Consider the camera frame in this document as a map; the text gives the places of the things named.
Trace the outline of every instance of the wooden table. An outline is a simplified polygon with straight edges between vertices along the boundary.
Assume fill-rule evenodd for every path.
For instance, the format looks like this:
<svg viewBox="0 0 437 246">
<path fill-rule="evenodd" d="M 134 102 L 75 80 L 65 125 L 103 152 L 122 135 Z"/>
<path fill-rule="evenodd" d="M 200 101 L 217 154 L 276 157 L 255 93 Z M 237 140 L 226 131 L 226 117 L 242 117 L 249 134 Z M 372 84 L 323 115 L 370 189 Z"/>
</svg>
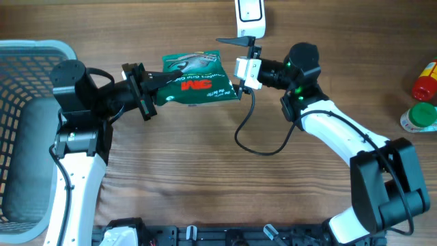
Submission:
<svg viewBox="0 0 437 246">
<path fill-rule="evenodd" d="M 435 1 L 267 1 L 262 57 L 283 60 L 297 42 L 316 44 L 319 84 L 344 113 L 391 139 L 406 137 L 419 154 L 437 202 L 436 136 L 410 134 L 399 117 L 415 104 L 410 88 L 437 54 Z M 172 53 L 219 49 L 231 80 L 246 49 L 215 42 L 236 34 L 233 1 L 0 7 L 1 39 L 58 39 L 86 66 L 121 80 L 121 64 L 161 70 Z M 240 140 L 274 150 L 290 127 L 279 98 L 264 88 Z M 234 142 L 250 107 L 241 102 L 186 107 L 169 103 L 143 122 L 137 110 L 114 125 L 96 225 L 142 217 L 147 225 L 209 226 L 320 223 L 350 206 L 348 167 L 319 139 L 296 131 L 284 151 L 255 156 Z M 414 218 L 411 237 L 391 245 L 435 245 L 437 209 Z M 401 228 L 407 230 L 406 223 Z M 40 237 L 28 245 L 41 245 Z"/>
</svg>

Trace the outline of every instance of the white container with green lid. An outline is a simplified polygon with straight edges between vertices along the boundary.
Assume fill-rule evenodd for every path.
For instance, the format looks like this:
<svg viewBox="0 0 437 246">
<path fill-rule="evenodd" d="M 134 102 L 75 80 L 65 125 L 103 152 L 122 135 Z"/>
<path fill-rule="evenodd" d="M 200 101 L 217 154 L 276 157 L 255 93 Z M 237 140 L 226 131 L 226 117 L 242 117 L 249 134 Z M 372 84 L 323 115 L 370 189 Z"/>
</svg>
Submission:
<svg viewBox="0 0 437 246">
<path fill-rule="evenodd" d="M 420 102 L 401 116 L 401 125 L 410 133 L 437 131 L 437 110 L 427 102 Z"/>
</svg>

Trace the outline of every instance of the brown tabletop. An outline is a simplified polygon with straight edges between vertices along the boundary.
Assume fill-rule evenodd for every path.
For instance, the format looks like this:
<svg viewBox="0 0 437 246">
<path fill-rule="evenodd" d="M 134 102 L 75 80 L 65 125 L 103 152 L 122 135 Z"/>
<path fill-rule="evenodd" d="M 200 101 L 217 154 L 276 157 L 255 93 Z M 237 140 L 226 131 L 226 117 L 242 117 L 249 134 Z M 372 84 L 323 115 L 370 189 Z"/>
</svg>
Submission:
<svg viewBox="0 0 437 246">
<path fill-rule="evenodd" d="M 432 202 L 437 202 L 436 135 L 410 134 L 400 115 L 415 104 L 410 89 L 437 55 L 435 1 L 267 1 L 262 57 L 282 61 L 297 42 L 318 46 L 324 93 L 375 133 L 405 137 L 417 148 Z M 233 1 L 104 5 L 0 6 L 0 39 L 67 42 L 86 66 L 121 80 L 121 65 L 218 49 L 229 78 L 246 48 L 215 42 L 236 34 Z M 240 133 L 256 150 L 275 150 L 290 127 L 283 92 L 256 92 L 255 113 Z M 251 99 L 202 107 L 168 103 L 143 122 L 139 111 L 114 124 L 96 225 L 142 217 L 146 225 L 321 223 L 350 206 L 348 166 L 324 143 L 296 131 L 274 156 L 234 142 Z M 389 232 L 391 245 L 435 245 L 437 210 L 414 218 L 411 237 Z M 406 223 L 400 228 L 407 230 Z M 28 245 L 41 245 L 40 237 Z"/>
</svg>

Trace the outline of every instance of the yellow label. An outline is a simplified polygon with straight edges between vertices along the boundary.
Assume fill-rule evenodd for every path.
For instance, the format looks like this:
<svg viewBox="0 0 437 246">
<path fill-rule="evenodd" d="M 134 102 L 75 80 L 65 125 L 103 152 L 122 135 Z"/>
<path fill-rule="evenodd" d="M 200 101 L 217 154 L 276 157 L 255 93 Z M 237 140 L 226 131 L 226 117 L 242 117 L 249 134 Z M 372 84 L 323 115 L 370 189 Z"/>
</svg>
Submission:
<svg viewBox="0 0 437 246">
<path fill-rule="evenodd" d="M 426 66 L 426 68 L 423 70 L 423 72 L 421 73 L 421 75 L 419 77 L 429 76 L 431 74 L 432 69 L 434 68 L 435 65 L 436 65 L 435 62 L 432 62 L 432 63 L 428 64 L 428 66 Z"/>
</svg>

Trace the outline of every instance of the red bottle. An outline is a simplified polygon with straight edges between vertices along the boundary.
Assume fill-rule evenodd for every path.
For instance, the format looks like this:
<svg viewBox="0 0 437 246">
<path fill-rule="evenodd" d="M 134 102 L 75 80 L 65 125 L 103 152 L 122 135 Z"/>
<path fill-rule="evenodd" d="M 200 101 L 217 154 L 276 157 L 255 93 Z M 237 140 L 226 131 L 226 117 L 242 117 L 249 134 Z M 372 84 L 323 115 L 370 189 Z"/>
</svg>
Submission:
<svg viewBox="0 0 437 246">
<path fill-rule="evenodd" d="M 420 101 L 428 101 L 437 92 L 437 57 L 426 66 L 416 80 L 412 89 L 412 96 Z"/>
</svg>

